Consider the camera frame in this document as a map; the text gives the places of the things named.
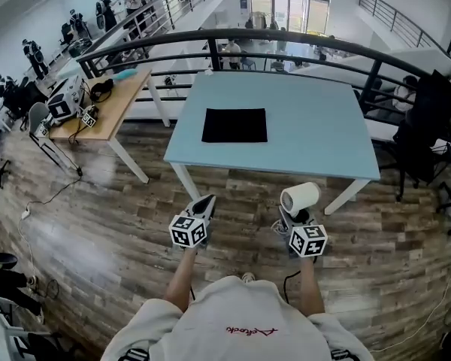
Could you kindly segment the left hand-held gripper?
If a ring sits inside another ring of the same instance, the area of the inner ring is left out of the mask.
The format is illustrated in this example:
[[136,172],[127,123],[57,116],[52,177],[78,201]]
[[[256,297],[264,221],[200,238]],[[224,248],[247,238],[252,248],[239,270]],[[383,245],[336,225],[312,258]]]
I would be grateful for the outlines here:
[[186,210],[175,215],[168,226],[173,245],[206,249],[210,240],[210,220],[216,207],[216,196],[206,195],[192,200]]

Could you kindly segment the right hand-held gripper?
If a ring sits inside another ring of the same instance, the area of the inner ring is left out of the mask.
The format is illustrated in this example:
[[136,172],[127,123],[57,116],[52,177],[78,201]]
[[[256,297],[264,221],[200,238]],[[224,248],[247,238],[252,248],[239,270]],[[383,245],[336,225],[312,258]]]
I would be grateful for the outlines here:
[[318,223],[314,214],[309,213],[306,222],[309,225],[298,225],[282,206],[279,207],[279,214],[279,231],[290,259],[315,258],[323,254],[328,235],[323,225],[311,225]]

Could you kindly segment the black cloth mat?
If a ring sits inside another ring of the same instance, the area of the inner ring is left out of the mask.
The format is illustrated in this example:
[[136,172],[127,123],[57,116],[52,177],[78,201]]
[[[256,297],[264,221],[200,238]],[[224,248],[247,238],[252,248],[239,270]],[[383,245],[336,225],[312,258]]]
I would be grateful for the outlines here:
[[264,108],[206,110],[201,141],[205,143],[266,143]]

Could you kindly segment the person's right forearm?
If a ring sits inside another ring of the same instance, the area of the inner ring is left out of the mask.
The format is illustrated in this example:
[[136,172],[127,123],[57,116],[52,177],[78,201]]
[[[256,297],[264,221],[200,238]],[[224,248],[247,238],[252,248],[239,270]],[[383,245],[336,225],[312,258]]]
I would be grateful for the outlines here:
[[305,317],[324,313],[325,305],[319,289],[319,284],[315,278],[312,259],[303,258],[301,260],[300,278],[301,288],[298,310]]

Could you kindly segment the light blue table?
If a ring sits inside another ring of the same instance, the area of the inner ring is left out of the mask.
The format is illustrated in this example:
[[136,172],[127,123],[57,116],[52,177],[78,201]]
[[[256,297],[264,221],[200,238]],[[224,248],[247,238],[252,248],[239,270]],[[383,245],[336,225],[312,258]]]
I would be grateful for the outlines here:
[[[264,109],[267,142],[203,142],[208,108]],[[190,165],[352,180],[325,208],[326,215],[333,214],[369,182],[380,179],[371,137],[351,86],[291,74],[230,70],[200,73],[164,160],[171,164],[192,199],[200,194],[187,171]]]

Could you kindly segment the person's white t-shirt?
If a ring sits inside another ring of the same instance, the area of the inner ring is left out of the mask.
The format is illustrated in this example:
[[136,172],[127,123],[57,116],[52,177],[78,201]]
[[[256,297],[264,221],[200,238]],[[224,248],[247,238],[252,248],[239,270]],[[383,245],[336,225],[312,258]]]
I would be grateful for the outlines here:
[[147,300],[107,346],[101,361],[374,361],[331,314],[305,317],[275,284],[228,276],[205,287],[185,312]]

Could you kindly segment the wooden table with white legs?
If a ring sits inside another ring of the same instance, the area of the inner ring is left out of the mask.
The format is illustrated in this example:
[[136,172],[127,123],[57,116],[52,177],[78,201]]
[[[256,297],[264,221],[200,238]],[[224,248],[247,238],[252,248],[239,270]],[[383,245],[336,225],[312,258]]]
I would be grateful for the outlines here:
[[152,72],[149,69],[144,69],[136,72],[131,77],[114,83],[110,97],[98,103],[98,120],[94,126],[87,126],[82,130],[78,127],[82,122],[75,118],[68,120],[61,126],[53,127],[50,130],[50,138],[54,141],[105,142],[140,181],[147,184],[149,182],[148,176],[117,140],[117,133],[126,118],[127,112],[132,104],[138,100],[144,87],[148,88],[163,124],[169,127],[170,120],[153,82]]

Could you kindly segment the black mesh office chair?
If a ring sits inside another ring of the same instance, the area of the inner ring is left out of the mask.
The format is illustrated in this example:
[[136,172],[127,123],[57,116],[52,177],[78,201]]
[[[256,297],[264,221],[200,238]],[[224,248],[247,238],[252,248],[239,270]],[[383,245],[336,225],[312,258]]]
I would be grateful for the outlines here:
[[433,153],[432,148],[447,131],[450,119],[451,83],[439,71],[433,71],[419,79],[414,105],[393,137],[400,173],[397,201],[402,200],[407,175],[415,185],[421,181],[429,184],[434,180],[439,156]]

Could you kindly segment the teal cloth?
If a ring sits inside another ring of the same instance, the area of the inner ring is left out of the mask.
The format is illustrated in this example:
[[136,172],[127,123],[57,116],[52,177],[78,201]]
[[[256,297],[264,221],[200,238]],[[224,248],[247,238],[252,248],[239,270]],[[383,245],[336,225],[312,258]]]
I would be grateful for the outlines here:
[[130,77],[134,77],[137,73],[138,73],[138,71],[135,68],[129,68],[129,69],[120,71],[119,73],[111,75],[110,78],[114,82],[117,82],[117,81],[126,80]]

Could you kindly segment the black headphones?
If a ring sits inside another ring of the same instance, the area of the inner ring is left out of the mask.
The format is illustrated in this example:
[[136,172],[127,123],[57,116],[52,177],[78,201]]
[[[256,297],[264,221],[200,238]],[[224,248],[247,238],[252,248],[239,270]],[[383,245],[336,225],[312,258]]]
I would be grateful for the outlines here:
[[107,99],[111,95],[113,87],[114,87],[113,79],[107,79],[103,82],[96,83],[89,91],[89,98],[91,102],[92,103],[101,102],[101,97],[103,95],[106,95],[107,97],[104,99]]

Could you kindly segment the white and gray backpack device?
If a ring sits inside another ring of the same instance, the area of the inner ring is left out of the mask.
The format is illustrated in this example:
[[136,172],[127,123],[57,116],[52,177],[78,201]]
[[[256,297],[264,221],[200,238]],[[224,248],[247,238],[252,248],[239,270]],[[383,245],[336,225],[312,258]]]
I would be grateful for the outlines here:
[[60,82],[50,94],[46,106],[55,123],[63,123],[76,117],[83,104],[84,88],[80,74]]

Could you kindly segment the black curved metal railing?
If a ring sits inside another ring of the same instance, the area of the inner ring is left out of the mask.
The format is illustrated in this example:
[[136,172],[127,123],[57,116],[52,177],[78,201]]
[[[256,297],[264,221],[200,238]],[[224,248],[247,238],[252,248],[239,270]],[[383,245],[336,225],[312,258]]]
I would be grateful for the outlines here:
[[161,100],[177,119],[195,80],[206,71],[229,71],[236,57],[245,75],[307,77],[345,83],[364,108],[383,109],[406,76],[417,79],[440,72],[451,75],[451,60],[419,42],[416,49],[380,52],[318,35],[258,29],[210,29],[153,36],[109,47],[97,46],[77,60],[86,77],[148,70],[155,87],[143,88],[132,116],[159,118],[152,103]]

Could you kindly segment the gray plastic chair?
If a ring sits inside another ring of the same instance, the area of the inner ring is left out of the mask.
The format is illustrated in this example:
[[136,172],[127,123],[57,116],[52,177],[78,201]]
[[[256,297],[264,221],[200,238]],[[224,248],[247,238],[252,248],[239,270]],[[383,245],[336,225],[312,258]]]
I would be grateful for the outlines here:
[[50,133],[47,138],[38,138],[35,135],[37,127],[41,121],[45,120],[46,122],[49,122],[51,128],[52,119],[53,118],[50,115],[48,107],[44,103],[35,103],[29,110],[30,139],[39,148],[39,150],[51,159],[57,166],[79,172],[80,167],[55,144],[55,142],[50,138]]

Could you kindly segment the black straight walkway railing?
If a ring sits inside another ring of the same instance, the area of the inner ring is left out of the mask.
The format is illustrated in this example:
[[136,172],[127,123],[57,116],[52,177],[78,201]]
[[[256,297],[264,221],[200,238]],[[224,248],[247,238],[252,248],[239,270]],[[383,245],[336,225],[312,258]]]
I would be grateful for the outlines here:
[[[102,35],[97,41],[86,50],[88,53],[111,47],[115,44],[133,41],[130,38],[131,29],[127,28],[129,21],[135,21],[139,35],[134,40],[147,38],[154,35],[163,34],[176,29],[178,22],[187,14],[192,13],[196,7],[207,0],[146,0],[140,10],[135,11],[130,16],[118,22],[109,32]],[[143,28],[139,28],[139,23],[135,19],[137,15],[143,14],[141,23]]]

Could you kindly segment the glass entrance door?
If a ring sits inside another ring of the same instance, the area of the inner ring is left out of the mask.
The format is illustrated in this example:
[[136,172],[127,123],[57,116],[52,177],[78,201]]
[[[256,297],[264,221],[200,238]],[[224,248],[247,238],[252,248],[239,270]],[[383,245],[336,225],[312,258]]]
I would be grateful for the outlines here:
[[257,28],[324,34],[330,0],[251,0]]

